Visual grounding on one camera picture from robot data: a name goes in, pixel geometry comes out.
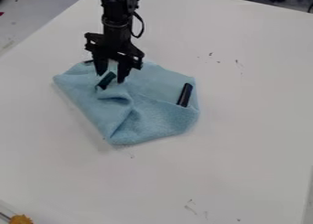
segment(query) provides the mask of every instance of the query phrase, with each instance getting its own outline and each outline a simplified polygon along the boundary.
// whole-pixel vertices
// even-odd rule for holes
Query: white table
[[[300,223],[313,16],[238,0],[140,6],[137,46],[197,80],[196,126],[116,150],[51,85],[102,30],[99,0],[80,0],[0,60],[0,198],[36,224]]]

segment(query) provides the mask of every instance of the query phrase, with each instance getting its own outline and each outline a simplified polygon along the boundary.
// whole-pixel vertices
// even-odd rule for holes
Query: cloth fold
[[[116,62],[109,71],[116,72]],[[124,83],[114,79],[105,90],[93,64],[79,63],[54,82],[83,111],[109,144],[139,144],[186,132],[198,119],[195,80],[145,62]],[[185,83],[194,89],[187,108],[176,105]]]

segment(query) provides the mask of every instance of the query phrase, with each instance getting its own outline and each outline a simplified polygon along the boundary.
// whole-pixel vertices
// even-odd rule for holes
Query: cable
[[[313,8],[313,3],[308,8],[308,13],[311,13],[311,9]]]

